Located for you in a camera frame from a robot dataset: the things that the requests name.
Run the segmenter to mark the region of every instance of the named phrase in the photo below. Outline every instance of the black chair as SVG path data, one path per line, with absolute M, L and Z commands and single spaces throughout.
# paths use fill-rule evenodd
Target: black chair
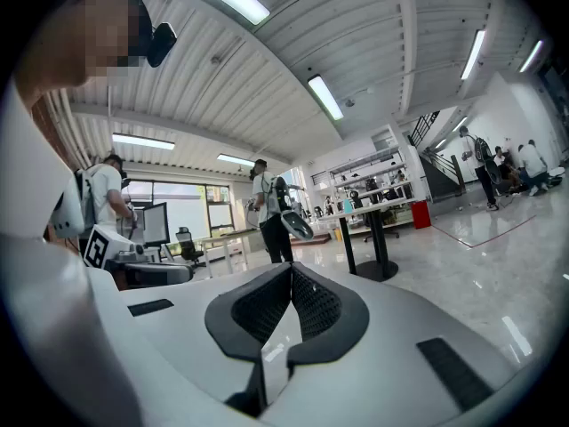
M 204 256 L 204 252 L 196 250 L 192 240 L 192 233 L 188 231 L 188 228 L 180 227 L 176 233 L 176 238 L 180 243 L 181 257 L 186 261 L 193 261 L 195 267 L 205 267 L 205 262 L 198 262 L 198 259 Z

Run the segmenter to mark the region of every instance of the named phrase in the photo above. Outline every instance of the red trash can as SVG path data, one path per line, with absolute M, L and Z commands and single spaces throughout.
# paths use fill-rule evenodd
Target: red trash can
M 413 212 L 413 222 L 415 223 L 416 230 L 430 226 L 430 215 L 427 201 L 418 201 L 413 203 L 411 205 L 411 211 Z

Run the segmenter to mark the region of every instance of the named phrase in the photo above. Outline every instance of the tiled floor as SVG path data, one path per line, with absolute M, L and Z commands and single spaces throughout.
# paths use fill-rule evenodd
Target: tiled floor
M 556 340 L 558 328 L 566 326 L 569 181 L 549 193 L 511 199 L 503 197 L 498 212 L 473 205 L 433 220 L 453 238 L 434 227 L 400 227 L 400 239 L 387 239 L 389 258 L 399 265 L 387 283 L 427 298 L 521 367 L 542 354 Z M 371 240 L 365 244 L 353 238 L 352 244 L 356 263 L 373 258 Z M 351 277 L 342 242 L 293 250 L 297 261 Z M 249 254 L 248 260 L 250 268 L 269 262 L 264 251 Z M 245 269 L 240 255 L 232 263 L 234 271 Z M 212 272 L 226 277 L 226 263 L 215 262 Z M 196 273 L 196 279 L 206 276 L 205 269 Z

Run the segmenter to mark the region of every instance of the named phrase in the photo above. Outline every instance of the pipe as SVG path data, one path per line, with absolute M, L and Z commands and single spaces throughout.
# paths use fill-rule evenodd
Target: pipe
M 68 128 L 61 122 L 61 115 L 55 110 L 55 105 L 53 104 L 52 93 L 47 93 L 45 95 L 45 102 L 47 103 L 47 112 L 53 121 L 53 125 L 60 136 L 63 145 L 67 149 L 69 155 L 71 156 L 71 161 L 76 167 L 81 166 L 79 163 L 79 158 L 77 157 L 76 149 L 73 146 L 71 135 L 69 134 Z
M 67 122 L 67 119 L 65 118 L 65 112 L 64 112 L 63 106 L 61 104 L 60 96 L 56 91 L 50 92 L 49 94 L 53 100 L 53 104 L 55 105 L 55 108 L 57 109 L 57 114 L 60 116 L 62 126 L 66 129 L 66 132 L 68 134 L 69 145 L 73 149 L 73 155 L 75 156 L 75 158 L 77 160 L 77 166 L 81 169 L 84 169 L 85 168 L 85 161 L 83 159 L 81 149 L 77 145 L 75 135 L 73 134 L 73 131 L 72 131 L 69 123 Z
M 87 151 L 85 150 L 83 137 L 81 136 L 81 132 L 77 127 L 76 120 L 73 117 L 73 114 L 71 114 L 71 107 L 69 106 L 68 93 L 65 89 L 60 89 L 60 95 L 61 95 L 61 102 L 63 103 L 63 108 L 65 109 L 65 114 L 68 118 L 69 126 L 71 127 L 71 132 L 74 134 L 77 146 L 79 147 L 80 153 L 84 158 L 86 164 L 84 169 L 86 169 L 89 166 L 91 166 L 91 159 L 89 158 L 89 156 L 87 155 Z

